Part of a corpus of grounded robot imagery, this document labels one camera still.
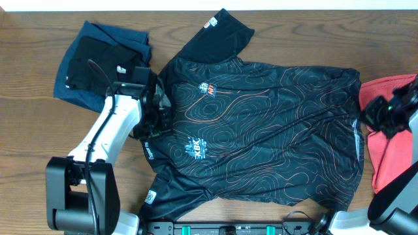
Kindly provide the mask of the black patterned sports jersey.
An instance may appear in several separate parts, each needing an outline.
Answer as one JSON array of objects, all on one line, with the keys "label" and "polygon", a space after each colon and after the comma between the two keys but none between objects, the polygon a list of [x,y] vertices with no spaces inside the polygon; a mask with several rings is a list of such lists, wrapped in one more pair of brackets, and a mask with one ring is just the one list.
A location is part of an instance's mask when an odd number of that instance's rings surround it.
[{"label": "black patterned sports jersey", "polygon": [[360,74],[245,62],[254,30],[220,10],[159,73],[172,132],[143,144],[140,209],[175,221],[215,198],[346,210],[363,172]]}]

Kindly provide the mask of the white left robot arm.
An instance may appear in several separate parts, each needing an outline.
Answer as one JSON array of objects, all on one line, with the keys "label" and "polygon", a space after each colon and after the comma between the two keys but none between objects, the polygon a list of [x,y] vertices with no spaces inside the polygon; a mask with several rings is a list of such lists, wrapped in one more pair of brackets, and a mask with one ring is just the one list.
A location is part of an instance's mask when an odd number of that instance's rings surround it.
[{"label": "white left robot arm", "polygon": [[81,143],[46,165],[46,219],[66,234],[144,234],[140,217],[121,210],[114,175],[132,134],[149,141],[170,132],[170,101],[157,77],[139,84],[114,82],[104,108]]}]

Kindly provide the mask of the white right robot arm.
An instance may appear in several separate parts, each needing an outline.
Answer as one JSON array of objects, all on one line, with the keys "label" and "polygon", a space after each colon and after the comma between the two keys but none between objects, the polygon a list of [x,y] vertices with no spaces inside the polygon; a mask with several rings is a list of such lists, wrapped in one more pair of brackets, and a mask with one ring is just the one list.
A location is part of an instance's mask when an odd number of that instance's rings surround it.
[{"label": "white right robot arm", "polygon": [[318,225],[319,234],[417,234],[417,76],[380,95],[361,112],[361,121],[386,138],[412,134],[411,165],[375,195],[369,207],[328,212]]}]

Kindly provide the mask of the red t-shirt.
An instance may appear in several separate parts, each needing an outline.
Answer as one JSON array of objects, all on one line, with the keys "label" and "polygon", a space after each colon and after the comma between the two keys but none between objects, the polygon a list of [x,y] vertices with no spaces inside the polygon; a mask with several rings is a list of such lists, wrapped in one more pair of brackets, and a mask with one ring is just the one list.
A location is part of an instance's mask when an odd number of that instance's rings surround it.
[{"label": "red t-shirt", "polygon": [[[359,95],[361,110],[364,110],[369,102],[380,95],[390,100],[394,89],[412,82],[414,78],[414,74],[404,74],[364,83]],[[413,136],[409,131],[397,133],[391,139],[386,138],[382,132],[370,131],[367,146],[374,168],[372,189],[375,193],[412,165],[412,142]]]}]

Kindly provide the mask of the folded navy blue garment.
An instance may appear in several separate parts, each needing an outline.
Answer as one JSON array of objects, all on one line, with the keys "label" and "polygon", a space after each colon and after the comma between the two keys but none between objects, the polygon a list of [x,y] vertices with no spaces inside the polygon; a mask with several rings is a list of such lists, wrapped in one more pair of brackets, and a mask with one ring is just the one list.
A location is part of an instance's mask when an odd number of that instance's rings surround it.
[{"label": "folded navy blue garment", "polygon": [[70,60],[75,55],[82,37],[91,37],[112,46],[123,46],[128,50],[132,50],[138,53],[140,66],[147,67],[151,59],[151,46],[148,44],[148,33],[86,21],[75,40],[65,52],[56,75],[54,97],[94,112],[100,112],[105,102],[103,96],[96,95],[91,91],[71,89],[66,84],[66,81],[69,79],[67,74]]}]

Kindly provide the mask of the folded black garment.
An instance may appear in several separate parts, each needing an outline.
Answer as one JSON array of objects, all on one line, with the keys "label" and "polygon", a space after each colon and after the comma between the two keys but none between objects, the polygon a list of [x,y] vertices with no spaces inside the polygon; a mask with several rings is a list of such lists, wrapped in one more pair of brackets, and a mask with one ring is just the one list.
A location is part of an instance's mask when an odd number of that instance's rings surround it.
[{"label": "folded black garment", "polygon": [[134,70],[141,65],[140,54],[135,51],[120,44],[82,37],[69,61],[65,85],[105,96],[114,82],[133,83]]}]

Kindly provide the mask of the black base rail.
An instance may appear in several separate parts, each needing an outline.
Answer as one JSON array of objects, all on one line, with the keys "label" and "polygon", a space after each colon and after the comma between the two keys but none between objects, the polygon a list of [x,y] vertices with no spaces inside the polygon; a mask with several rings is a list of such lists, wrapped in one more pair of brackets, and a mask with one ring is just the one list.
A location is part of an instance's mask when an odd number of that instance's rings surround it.
[{"label": "black base rail", "polygon": [[330,234],[330,213],[317,220],[303,211],[292,211],[273,223],[177,223],[141,221],[137,235],[316,235]]}]

